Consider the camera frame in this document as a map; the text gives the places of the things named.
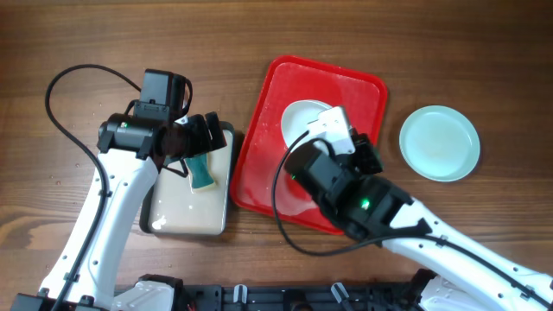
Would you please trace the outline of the white plate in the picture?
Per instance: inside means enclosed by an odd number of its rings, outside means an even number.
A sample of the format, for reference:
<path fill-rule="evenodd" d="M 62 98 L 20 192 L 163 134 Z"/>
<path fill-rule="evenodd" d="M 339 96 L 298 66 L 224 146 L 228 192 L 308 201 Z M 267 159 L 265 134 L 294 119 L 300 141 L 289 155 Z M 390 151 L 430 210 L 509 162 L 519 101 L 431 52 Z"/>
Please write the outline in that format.
<path fill-rule="evenodd" d="M 299 100 L 288 105 L 280 121 L 285 145 L 290 147 L 308 129 L 307 124 L 315 121 L 320 112 L 331 108 L 331 105 L 313 99 Z"/>

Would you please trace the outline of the green yellow sponge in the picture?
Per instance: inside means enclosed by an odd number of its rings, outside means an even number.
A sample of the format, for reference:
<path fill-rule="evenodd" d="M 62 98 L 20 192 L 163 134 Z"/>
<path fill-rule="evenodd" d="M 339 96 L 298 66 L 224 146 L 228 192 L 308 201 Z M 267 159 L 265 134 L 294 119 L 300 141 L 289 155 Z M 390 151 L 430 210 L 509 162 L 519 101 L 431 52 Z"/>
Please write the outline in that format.
<path fill-rule="evenodd" d="M 216 185 L 208 167 L 207 154 L 185 158 L 185 164 L 190 177 L 191 191 L 194 194 Z"/>

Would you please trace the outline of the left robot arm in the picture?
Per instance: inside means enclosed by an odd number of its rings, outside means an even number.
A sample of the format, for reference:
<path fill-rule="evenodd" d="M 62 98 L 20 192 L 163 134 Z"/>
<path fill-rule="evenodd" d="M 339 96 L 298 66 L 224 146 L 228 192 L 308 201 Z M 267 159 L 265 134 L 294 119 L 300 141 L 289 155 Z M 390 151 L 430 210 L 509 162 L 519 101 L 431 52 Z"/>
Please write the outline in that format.
<path fill-rule="evenodd" d="M 14 310 L 112 310 L 116 273 L 137 215 L 164 164 L 227 146 L 232 126 L 214 112 L 180 124 L 113 114 L 99 128 L 96 171 L 70 238 L 36 295 Z"/>

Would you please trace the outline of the pale green plate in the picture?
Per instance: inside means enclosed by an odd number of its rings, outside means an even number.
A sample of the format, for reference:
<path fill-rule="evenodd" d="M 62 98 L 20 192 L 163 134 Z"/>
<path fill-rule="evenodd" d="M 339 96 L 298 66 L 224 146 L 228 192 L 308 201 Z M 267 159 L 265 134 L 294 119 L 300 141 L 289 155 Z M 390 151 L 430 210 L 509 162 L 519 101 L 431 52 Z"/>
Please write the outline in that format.
<path fill-rule="evenodd" d="M 474 125 L 443 105 L 412 112 L 401 127 L 398 143 L 410 168 L 432 181 L 461 180 L 480 160 L 480 137 Z"/>

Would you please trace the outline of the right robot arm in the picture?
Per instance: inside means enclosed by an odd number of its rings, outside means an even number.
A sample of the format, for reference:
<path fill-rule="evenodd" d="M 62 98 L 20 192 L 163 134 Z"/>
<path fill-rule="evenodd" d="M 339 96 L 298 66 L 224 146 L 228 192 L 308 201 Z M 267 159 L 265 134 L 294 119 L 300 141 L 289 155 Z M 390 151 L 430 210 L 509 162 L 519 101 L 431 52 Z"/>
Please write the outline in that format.
<path fill-rule="evenodd" d="M 353 153 L 324 138 L 301 134 L 278 164 L 353 240 L 325 256 L 376 245 L 420 263 L 483 307 L 550 310 L 552 278 L 490 251 L 436 217 L 420 200 L 381 177 L 378 152 L 365 134 L 353 135 Z"/>

